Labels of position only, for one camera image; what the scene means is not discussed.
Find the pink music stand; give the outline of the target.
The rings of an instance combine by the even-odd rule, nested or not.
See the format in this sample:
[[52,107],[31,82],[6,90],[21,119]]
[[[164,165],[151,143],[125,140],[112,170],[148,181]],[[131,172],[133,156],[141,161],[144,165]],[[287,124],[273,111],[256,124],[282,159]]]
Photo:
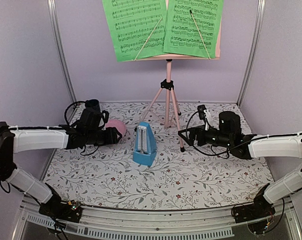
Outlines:
[[175,90],[174,90],[174,84],[173,81],[171,80],[171,67],[172,67],[172,61],[175,59],[196,59],[197,57],[195,56],[188,56],[188,55],[177,55],[177,54],[163,54],[156,56],[155,58],[158,60],[164,59],[165,57],[171,57],[166,59],[166,79],[161,82],[161,86],[157,94],[155,95],[154,99],[152,102],[149,104],[147,109],[144,112],[144,115],[142,116],[140,122],[144,122],[144,118],[148,113],[152,111],[152,107],[156,100],[158,99],[159,95],[161,94],[162,90],[166,90],[166,101],[165,101],[165,118],[163,121],[164,127],[168,128],[171,125],[176,125],[178,130],[180,130],[180,123],[179,123],[179,116],[181,116],[181,112],[178,106],[178,101],[175,95]]

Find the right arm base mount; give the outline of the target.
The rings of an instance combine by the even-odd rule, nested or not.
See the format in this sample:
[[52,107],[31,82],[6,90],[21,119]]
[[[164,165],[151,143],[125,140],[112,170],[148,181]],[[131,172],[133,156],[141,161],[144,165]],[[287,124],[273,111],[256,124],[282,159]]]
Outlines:
[[253,199],[253,203],[248,205],[235,205],[231,209],[231,215],[236,223],[270,217],[269,220],[264,219],[260,222],[250,223],[248,225],[250,232],[255,235],[265,234],[272,229],[271,224],[274,220],[275,209],[273,204],[269,203],[263,197],[263,194],[268,186],[269,183],[258,191],[257,195]]

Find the green sheet music page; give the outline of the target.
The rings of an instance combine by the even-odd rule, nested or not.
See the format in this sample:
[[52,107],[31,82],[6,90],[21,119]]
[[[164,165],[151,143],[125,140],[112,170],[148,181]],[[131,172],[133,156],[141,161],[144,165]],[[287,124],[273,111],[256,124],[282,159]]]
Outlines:
[[164,0],[102,1],[117,61],[164,54]]

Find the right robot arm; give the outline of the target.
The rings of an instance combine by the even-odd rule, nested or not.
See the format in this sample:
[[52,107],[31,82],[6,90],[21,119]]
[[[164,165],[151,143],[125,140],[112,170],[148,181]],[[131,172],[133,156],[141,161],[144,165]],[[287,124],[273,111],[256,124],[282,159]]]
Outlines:
[[[240,116],[232,111],[219,114],[218,128],[211,126],[209,112],[199,108],[199,118],[203,125],[186,127],[178,135],[189,145],[197,149],[203,145],[224,147],[226,152],[239,159],[259,157],[295,157],[302,159],[302,131],[277,135],[245,135],[241,130]],[[250,206],[253,218],[260,218],[269,206],[279,199],[302,189],[302,165],[281,179],[262,187]]]

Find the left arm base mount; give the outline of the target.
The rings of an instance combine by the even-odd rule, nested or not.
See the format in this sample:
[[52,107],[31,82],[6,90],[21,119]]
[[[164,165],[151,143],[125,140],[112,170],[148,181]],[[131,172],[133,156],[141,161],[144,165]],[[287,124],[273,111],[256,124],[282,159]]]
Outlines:
[[79,223],[83,209],[79,202],[74,200],[63,202],[60,198],[51,198],[41,204],[39,213],[53,219]]

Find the green sheet music stack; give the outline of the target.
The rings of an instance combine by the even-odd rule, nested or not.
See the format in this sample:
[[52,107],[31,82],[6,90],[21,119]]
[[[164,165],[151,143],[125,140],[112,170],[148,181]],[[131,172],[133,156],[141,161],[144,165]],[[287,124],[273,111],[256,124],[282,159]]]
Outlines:
[[163,51],[205,59],[220,57],[223,5],[221,0],[170,0]]

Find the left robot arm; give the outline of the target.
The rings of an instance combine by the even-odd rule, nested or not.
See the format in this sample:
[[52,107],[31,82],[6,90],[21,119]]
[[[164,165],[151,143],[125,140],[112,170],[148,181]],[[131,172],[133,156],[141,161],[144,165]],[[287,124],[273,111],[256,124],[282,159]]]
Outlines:
[[25,172],[14,163],[14,154],[29,150],[85,149],[87,146],[117,144],[126,133],[125,124],[109,119],[107,111],[84,109],[73,124],[18,127],[0,122],[0,181],[7,182],[40,203],[54,217],[65,213],[61,197],[50,186]]

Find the blue melodica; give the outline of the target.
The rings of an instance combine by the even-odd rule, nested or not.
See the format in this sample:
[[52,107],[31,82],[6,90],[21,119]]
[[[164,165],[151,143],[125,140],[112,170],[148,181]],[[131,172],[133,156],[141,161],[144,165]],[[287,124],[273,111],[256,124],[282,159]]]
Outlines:
[[136,130],[133,162],[150,167],[156,154],[157,145],[153,131],[148,123],[140,122]]

